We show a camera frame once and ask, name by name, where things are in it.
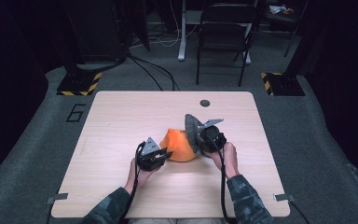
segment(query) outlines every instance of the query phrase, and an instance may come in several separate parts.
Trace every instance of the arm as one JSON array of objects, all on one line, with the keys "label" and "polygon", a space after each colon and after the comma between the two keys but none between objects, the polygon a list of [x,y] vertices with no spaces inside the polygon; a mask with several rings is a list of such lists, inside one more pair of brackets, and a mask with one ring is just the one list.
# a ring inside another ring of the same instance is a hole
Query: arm
[{"label": "arm", "polygon": [[[221,149],[224,153],[226,179],[231,200],[234,202],[235,217],[239,223],[275,223],[271,214],[264,206],[257,191],[238,171],[237,151],[232,143],[226,143]],[[222,162],[217,152],[208,154],[217,168]]]},{"label": "arm", "polygon": [[[157,171],[153,170],[147,172],[140,170],[138,175],[138,188],[140,188],[147,179]],[[129,177],[127,184],[124,188],[118,188],[113,193],[105,197],[98,203],[82,220],[82,224],[91,223],[118,223],[124,211],[126,210],[127,203],[129,202],[130,195],[132,194],[133,182],[135,180],[135,159],[132,159]]]}]

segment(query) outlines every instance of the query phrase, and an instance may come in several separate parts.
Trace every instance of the orange object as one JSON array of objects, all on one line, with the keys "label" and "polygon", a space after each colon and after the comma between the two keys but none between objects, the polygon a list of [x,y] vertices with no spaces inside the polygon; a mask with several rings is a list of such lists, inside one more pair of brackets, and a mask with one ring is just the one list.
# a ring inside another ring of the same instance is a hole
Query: orange object
[{"label": "orange object", "polygon": [[170,157],[172,161],[191,161],[197,156],[188,143],[186,132],[182,130],[168,129],[159,146],[173,152]]}]

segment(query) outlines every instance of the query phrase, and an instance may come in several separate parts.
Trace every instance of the yellow and black striped marking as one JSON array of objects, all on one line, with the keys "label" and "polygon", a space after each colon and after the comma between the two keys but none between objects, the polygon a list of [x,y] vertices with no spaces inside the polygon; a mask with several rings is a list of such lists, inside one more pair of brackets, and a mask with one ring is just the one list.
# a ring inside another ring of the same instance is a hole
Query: yellow and black striped marking
[{"label": "yellow and black striped marking", "polygon": [[85,91],[57,91],[57,95],[66,95],[66,96],[78,96],[78,95],[92,95],[95,88],[97,88],[98,81],[100,80],[102,73],[98,73],[95,75],[94,79],[91,81],[90,85],[88,85],[84,90]]},{"label": "yellow and black striped marking", "polygon": [[272,91],[271,84],[269,83],[268,76],[281,76],[282,73],[261,73],[261,78],[263,78],[264,87],[266,88],[268,95],[274,95]]}]

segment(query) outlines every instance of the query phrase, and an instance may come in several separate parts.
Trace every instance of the black chair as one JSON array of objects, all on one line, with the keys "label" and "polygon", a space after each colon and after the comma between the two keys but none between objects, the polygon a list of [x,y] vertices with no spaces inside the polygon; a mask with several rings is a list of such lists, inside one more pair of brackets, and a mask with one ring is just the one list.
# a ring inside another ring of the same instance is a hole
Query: black chair
[{"label": "black chair", "polygon": [[203,50],[236,52],[234,61],[245,52],[238,83],[238,86],[241,85],[246,57],[255,34],[255,25],[252,25],[247,35],[243,25],[255,23],[257,15],[256,7],[250,4],[216,3],[203,9],[197,50],[197,85],[199,85],[200,56]]},{"label": "black chair", "polygon": [[[303,18],[304,12],[307,9],[309,0],[268,0],[263,11],[263,18],[267,21],[284,26],[290,31],[289,45],[287,46],[284,57],[289,53],[292,47],[293,40],[295,39],[298,26]],[[276,13],[272,14],[269,11],[269,6],[281,6],[285,5],[287,8],[291,8],[294,12],[291,14]]]}]

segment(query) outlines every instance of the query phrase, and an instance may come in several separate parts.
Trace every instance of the person's right hand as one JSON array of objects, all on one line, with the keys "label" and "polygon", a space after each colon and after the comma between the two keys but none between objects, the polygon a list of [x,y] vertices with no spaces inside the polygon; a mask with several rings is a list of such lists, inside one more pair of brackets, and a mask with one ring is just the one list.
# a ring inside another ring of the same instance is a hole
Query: person's right hand
[{"label": "person's right hand", "polygon": [[[220,153],[223,155],[224,163],[226,166],[226,178],[230,179],[234,175],[239,175],[240,172],[238,171],[238,160],[237,160],[237,149],[232,145],[232,143],[227,142],[220,149]],[[211,157],[216,167],[221,170],[222,168],[222,161],[220,159],[219,153],[216,151],[214,153],[207,153],[208,156]]]}]

